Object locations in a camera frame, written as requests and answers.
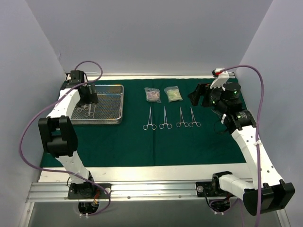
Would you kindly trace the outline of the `long steel scissors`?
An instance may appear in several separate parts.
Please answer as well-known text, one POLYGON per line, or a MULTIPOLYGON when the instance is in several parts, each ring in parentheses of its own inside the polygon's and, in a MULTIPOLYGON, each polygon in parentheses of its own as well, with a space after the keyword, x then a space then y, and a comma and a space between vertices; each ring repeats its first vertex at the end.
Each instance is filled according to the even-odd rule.
POLYGON ((94 112, 95 110, 93 110, 93 107, 95 107, 94 104, 89 104, 86 105, 84 110, 86 110, 87 112, 84 114, 85 117, 93 117, 94 116, 94 112))

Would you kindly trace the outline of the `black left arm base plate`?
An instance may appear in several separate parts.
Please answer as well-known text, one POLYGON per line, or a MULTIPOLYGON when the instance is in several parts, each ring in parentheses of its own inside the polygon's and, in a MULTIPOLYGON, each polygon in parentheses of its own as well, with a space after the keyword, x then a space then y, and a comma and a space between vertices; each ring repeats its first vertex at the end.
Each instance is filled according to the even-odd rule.
POLYGON ((71 183, 69 186, 67 198, 70 200, 82 200, 82 199, 108 199, 111 192, 112 184, 110 183, 98 183, 99 186, 106 189, 105 193, 99 187, 85 182, 81 184, 71 183))

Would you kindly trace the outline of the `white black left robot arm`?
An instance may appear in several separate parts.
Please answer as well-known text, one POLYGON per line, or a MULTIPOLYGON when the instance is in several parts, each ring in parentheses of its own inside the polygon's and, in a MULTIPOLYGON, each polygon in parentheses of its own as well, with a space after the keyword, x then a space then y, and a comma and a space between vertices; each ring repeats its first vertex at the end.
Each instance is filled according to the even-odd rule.
POLYGON ((78 137, 71 122, 76 107, 97 104, 94 84, 73 89, 71 81, 61 89, 58 101, 45 118, 38 121, 44 152, 59 161, 68 172, 71 189, 84 198, 91 198, 96 191, 90 171, 83 165, 77 152, 78 137))

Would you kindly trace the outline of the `steel needle holder clamp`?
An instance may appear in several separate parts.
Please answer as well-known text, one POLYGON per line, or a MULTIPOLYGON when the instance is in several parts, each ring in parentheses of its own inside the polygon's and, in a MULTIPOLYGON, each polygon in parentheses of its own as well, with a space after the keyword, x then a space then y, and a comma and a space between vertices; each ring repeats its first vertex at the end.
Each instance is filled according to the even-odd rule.
POLYGON ((148 130, 149 128, 151 128, 152 130, 157 129, 157 125, 152 122, 152 107, 151 106, 149 109, 148 122, 145 125, 143 125, 143 130, 148 130))

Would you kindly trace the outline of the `steel mesh instrument tray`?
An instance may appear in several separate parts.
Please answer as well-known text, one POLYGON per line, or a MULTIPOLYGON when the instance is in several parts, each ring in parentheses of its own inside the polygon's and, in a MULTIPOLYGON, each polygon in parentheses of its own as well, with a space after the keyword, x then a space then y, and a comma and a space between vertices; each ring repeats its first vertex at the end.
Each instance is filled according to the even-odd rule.
POLYGON ((123 118, 124 86, 97 85, 98 103, 93 107, 94 116, 85 117, 87 111, 78 113, 75 109, 71 116, 74 125, 119 124, 123 118))

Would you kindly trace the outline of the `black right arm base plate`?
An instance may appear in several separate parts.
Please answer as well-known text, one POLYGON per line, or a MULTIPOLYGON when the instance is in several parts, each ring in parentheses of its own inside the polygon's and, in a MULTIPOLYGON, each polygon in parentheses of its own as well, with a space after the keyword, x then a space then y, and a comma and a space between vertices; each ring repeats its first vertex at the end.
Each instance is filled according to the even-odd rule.
POLYGON ((195 182, 197 197, 232 197, 230 192, 216 189, 210 181, 195 182))

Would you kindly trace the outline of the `green packet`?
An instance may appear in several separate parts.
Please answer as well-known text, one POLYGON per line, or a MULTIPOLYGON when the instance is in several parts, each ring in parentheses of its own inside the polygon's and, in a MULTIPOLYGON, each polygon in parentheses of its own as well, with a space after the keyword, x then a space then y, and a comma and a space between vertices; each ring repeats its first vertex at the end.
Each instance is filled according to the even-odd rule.
POLYGON ((167 95, 168 102, 183 101, 178 86, 166 87, 164 92, 167 95))

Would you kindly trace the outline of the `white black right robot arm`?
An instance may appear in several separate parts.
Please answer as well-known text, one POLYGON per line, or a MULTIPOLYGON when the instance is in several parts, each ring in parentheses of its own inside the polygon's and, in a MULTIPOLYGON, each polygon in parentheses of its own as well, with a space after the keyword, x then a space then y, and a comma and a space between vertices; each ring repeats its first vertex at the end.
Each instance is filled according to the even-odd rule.
POLYGON ((252 182, 237 178, 230 171, 213 174, 209 186, 202 193, 207 196, 233 195, 243 201, 249 214, 257 214, 258 199, 261 199, 260 212, 268 213, 282 210, 295 193, 292 183, 286 183, 272 165, 261 141, 256 140, 256 121, 241 100, 241 86, 235 82, 226 82, 222 87, 212 84, 198 84, 194 92, 188 95, 192 105, 210 107, 220 116, 221 124, 239 146, 252 182))

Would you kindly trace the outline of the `steel forceps clamp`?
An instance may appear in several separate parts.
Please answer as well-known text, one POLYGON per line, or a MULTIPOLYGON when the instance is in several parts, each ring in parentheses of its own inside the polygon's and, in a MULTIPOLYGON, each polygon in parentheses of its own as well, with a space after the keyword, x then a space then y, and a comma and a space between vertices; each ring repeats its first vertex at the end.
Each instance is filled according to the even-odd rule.
POLYGON ((159 128, 160 129, 164 129, 165 127, 167 129, 171 129, 172 128, 172 124, 168 123, 168 121, 167 121, 166 107, 164 107, 163 123, 159 124, 159 128))

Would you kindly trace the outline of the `steel haemostat clamp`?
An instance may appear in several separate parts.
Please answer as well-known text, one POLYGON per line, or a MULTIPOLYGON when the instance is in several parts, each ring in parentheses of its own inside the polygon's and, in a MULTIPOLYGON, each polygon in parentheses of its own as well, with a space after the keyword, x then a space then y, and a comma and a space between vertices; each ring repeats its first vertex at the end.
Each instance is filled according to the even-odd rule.
POLYGON ((179 108, 179 115, 180 115, 180 120, 179 120, 179 122, 176 123, 176 126, 178 128, 181 127, 182 125, 184 127, 188 127, 189 123, 187 123, 187 122, 184 121, 184 117, 183 117, 183 113, 182 113, 182 108, 181 107, 179 108))

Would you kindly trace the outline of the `green surgical drape cloth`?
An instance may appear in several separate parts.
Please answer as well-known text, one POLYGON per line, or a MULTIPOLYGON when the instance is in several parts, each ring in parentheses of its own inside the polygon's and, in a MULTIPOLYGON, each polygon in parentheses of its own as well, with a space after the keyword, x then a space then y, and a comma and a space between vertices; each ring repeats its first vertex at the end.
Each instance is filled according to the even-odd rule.
POLYGON ((199 79, 119 80, 124 86, 123 118, 116 125, 76 125, 78 154, 86 167, 174 166, 230 164, 245 161, 238 145, 210 109, 192 106, 188 94, 199 79), (178 86, 183 101, 168 102, 164 89, 178 86), (146 101, 145 87, 160 90, 161 103, 146 101), (151 106, 156 130, 143 130, 151 106), (171 129, 159 128, 164 107, 171 129), (200 127, 177 127, 182 108, 184 121, 192 122, 192 107, 200 127))

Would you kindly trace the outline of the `purple packet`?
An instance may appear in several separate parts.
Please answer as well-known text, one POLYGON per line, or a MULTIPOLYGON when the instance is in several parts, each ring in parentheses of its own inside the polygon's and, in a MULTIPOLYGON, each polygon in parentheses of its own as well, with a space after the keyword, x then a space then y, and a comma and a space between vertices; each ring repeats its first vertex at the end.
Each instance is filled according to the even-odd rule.
POLYGON ((145 91, 145 94, 146 94, 146 101, 147 102, 161 103, 160 90, 159 89, 145 87, 144 91, 145 91))

